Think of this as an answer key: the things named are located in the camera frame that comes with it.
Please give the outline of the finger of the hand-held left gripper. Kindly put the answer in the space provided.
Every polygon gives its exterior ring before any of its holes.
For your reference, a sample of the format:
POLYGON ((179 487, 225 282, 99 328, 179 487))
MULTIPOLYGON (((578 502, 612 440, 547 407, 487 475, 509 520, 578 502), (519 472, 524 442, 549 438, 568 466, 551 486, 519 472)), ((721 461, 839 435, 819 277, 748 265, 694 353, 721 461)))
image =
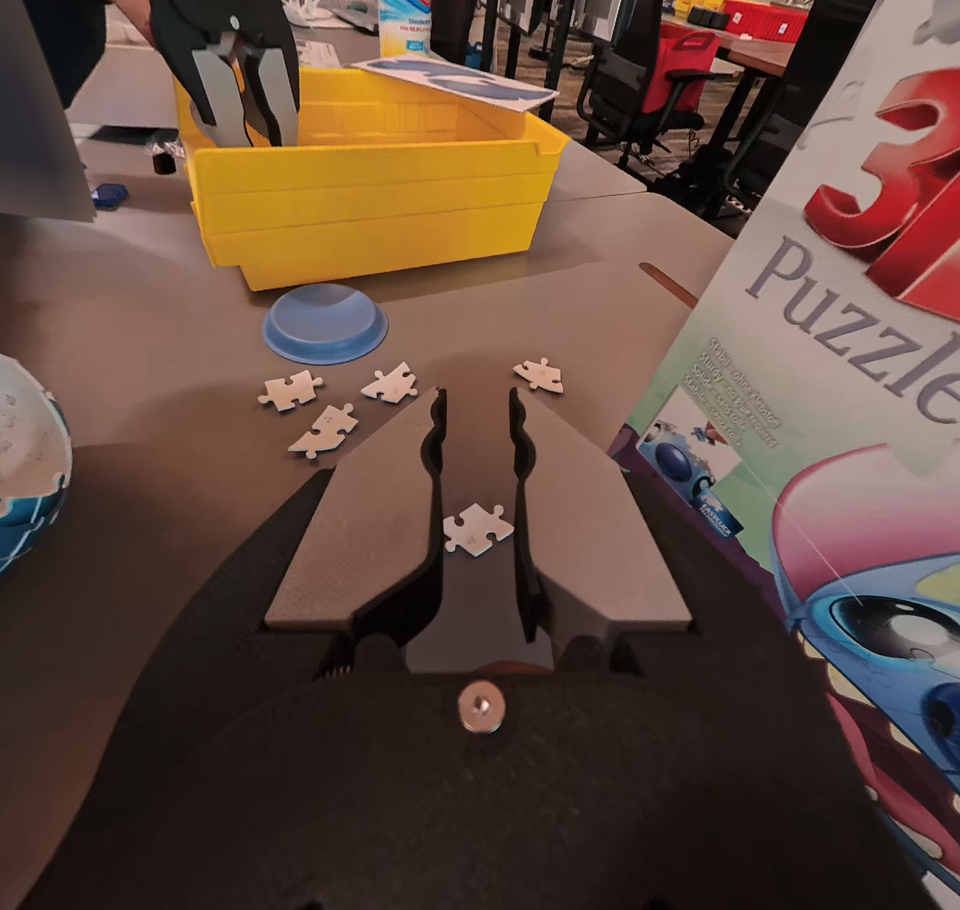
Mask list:
POLYGON ((191 113, 198 129, 220 148, 253 146, 233 65, 209 48, 193 51, 192 56, 209 105, 208 117, 212 119, 210 123, 201 114, 198 102, 194 101, 191 113))
POLYGON ((299 144, 299 63, 280 48, 246 46, 246 124, 273 147, 299 144))

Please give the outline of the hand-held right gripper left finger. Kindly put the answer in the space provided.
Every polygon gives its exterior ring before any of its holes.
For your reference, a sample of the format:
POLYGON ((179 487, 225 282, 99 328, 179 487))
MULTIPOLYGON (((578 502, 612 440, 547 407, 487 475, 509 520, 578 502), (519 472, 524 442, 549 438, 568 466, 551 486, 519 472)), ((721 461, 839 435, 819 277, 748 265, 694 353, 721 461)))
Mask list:
POLYGON ((423 391, 329 482, 265 614, 275 631, 417 635, 443 596, 448 394, 423 391))

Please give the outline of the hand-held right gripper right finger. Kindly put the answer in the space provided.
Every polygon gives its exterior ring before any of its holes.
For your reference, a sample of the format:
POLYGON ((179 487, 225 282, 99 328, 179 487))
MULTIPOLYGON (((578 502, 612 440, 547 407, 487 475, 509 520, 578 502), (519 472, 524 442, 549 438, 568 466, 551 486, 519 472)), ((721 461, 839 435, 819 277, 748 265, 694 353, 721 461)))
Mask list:
POLYGON ((623 472, 533 392, 509 394, 515 598, 528 642, 677 634, 692 616, 623 472))

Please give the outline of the white puzzle pieces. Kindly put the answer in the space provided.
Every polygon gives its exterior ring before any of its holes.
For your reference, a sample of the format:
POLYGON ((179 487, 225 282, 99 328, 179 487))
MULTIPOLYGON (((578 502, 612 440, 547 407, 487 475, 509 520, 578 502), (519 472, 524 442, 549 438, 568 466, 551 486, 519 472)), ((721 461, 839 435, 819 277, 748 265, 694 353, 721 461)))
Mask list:
MULTIPOLYGON (((516 364, 512 370, 526 382, 530 390, 544 390, 557 395, 564 391, 562 371, 552 365, 547 357, 516 364)), ((414 399, 419 394, 416 383, 417 376, 411 367, 400 363, 388 372, 377 370, 374 379, 361 388, 361 394, 369 400, 398 405, 402 400, 414 399)), ((315 400, 316 390, 322 385, 321 377, 315 377, 305 369, 288 378, 266 381, 266 391, 258 397, 258 401, 285 413, 315 400)), ((307 460, 316 460, 320 454, 340 448, 346 436, 358 424, 353 404, 345 403, 341 407, 327 405, 287 450, 307 460)), ((473 557, 479 557, 489 551, 494 543, 506 540, 514 532, 514 526, 503 519, 503 513, 501 506, 486 510, 473 504, 459 514, 447 517, 442 522, 446 551, 452 553, 462 549, 473 557)))

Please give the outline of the yellow plastic bin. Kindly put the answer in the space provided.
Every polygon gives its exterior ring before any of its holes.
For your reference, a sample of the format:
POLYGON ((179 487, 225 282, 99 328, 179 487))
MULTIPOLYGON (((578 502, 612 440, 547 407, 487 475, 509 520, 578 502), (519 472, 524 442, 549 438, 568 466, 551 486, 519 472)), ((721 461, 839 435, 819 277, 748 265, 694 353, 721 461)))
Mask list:
POLYGON ((250 291, 523 253, 568 136, 360 68, 302 69, 300 142, 218 148, 174 84, 201 242, 250 291))

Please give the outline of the partly built puzzle ball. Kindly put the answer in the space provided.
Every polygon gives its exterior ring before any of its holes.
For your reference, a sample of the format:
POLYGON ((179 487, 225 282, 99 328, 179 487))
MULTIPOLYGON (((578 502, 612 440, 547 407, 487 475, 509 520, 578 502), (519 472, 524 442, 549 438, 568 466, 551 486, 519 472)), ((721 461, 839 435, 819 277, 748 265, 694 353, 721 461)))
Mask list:
POLYGON ((2 355, 2 573, 57 520, 73 466, 71 436, 59 401, 16 359, 2 355))

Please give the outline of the person's left forearm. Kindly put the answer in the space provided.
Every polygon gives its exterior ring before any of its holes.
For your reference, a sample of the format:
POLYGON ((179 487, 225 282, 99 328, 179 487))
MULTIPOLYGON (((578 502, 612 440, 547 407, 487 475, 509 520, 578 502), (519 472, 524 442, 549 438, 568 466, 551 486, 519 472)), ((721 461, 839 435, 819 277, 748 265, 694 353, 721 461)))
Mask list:
POLYGON ((107 40, 107 0, 22 0, 67 110, 101 60, 107 40))

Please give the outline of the blue plastic ball stand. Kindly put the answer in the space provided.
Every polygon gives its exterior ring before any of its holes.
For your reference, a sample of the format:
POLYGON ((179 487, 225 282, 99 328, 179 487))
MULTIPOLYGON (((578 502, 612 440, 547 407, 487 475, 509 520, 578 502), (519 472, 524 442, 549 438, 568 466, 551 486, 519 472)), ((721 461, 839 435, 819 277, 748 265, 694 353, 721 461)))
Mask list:
POLYGON ((275 354, 310 366, 352 362, 378 348, 388 317, 366 293, 337 283, 306 284, 285 292, 261 324, 275 354))

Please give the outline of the cartoon print puzzle box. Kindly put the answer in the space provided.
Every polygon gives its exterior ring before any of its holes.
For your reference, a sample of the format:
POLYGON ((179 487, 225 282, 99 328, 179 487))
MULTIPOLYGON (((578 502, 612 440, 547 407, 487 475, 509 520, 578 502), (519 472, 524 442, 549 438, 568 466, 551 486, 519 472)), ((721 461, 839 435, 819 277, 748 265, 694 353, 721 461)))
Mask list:
POLYGON ((958 908, 958 1, 876 0, 610 454, 760 567, 868 808, 958 908))

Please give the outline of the white wipes canister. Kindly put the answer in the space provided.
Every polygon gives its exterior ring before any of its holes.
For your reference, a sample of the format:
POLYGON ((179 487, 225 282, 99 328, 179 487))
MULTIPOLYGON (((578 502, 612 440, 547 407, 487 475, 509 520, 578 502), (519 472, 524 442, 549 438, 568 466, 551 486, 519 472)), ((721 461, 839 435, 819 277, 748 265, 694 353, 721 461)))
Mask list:
POLYGON ((430 52, 431 0, 378 0, 381 58, 430 52))

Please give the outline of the printed white card sheet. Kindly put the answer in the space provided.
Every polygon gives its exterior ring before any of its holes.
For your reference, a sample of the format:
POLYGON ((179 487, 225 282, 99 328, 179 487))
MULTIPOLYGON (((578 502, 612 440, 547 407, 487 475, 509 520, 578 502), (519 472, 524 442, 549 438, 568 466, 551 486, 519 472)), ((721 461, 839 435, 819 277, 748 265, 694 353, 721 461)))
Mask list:
POLYGON ((498 76, 465 65, 435 59, 427 54, 381 56, 356 62, 353 69, 391 80, 429 88, 509 112, 534 112, 552 103, 558 91, 498 76))

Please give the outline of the red office chair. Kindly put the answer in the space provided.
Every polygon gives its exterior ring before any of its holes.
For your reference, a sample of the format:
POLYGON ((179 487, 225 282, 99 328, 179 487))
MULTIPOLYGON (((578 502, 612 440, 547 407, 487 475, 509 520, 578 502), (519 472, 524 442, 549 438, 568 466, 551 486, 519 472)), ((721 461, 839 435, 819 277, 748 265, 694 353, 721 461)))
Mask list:
POLYGON ((701 96, 714 73, 721 39, 709 29, 661 25, 656 38, 641 41, 644 63, 635 63, 612 47, 594 52, 586 67, 577 113, 586 124, 582 145, 617 146, 618 166, 627 168, 631 153, 648 155, 665 149, 669 132, 697 132, 704 126, 701 96))

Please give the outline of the red storage bin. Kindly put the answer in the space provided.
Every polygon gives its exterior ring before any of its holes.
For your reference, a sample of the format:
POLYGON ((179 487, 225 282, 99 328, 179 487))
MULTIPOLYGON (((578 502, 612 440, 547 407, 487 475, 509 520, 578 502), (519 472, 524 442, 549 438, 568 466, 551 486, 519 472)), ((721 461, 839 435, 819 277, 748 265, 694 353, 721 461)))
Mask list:
POLYGON ((797 42, 810 15, 806 8, 748 0, 725 0, 722 13, 728 15, 729 34, 790 44, 797 42))

